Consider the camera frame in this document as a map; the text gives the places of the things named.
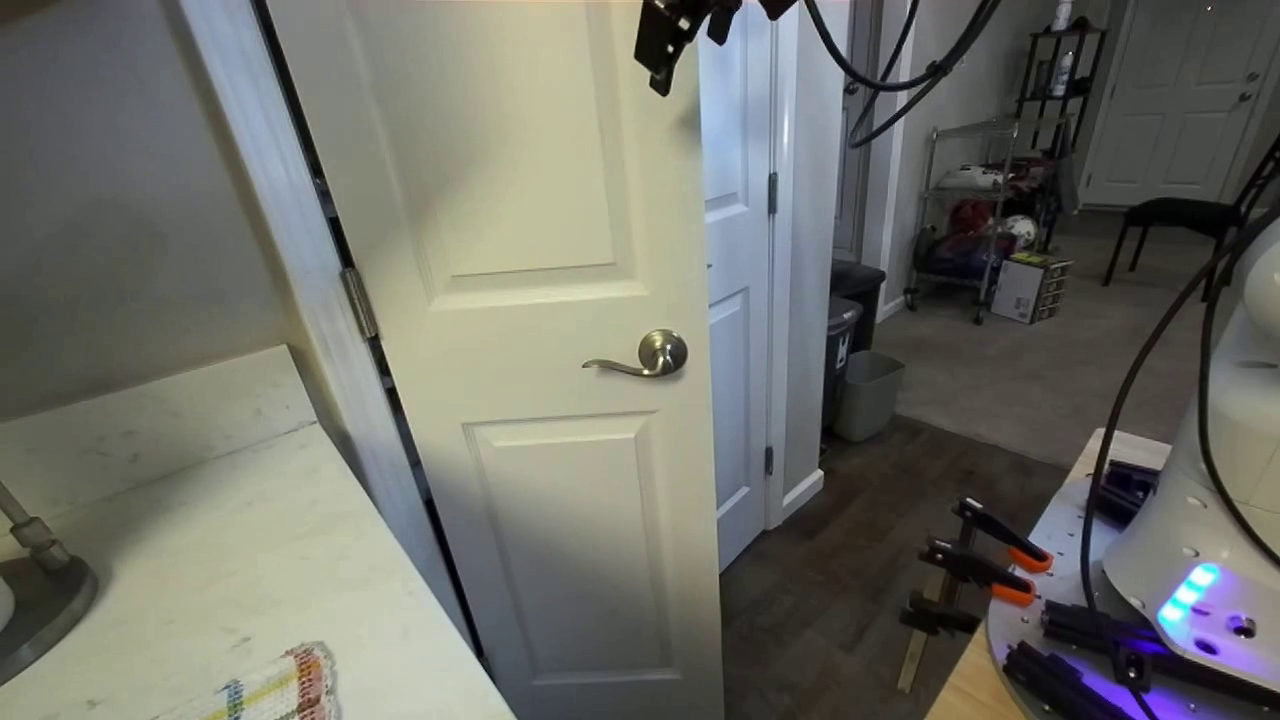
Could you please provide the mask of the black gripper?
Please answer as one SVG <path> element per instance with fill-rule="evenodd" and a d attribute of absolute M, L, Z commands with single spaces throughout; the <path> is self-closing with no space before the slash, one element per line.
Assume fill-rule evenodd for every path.
<path fill-rule="evenodd" d="M 630 61 L 645 85 L 666 97 L 677 71 L 701 40 L 727 43 L 746 7 L 758 25 L 780 25 L 799 0 L 640 0 Z"/>

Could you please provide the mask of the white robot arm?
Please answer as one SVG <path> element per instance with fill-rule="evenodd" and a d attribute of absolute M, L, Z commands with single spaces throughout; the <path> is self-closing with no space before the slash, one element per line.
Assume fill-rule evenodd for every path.
<path fill-rule="evenodd" d="M 1186 421 L 1167 453 L 1155 494 L 1102 554 L 1107 582 L 1155 639 L 1192 663 L 1280 682 L 1280 233 L 1265 218 L 1195 276 L 1217 301 L 1230 272 L 1243 285 L 1226 333 L 1209 349 Z"/>

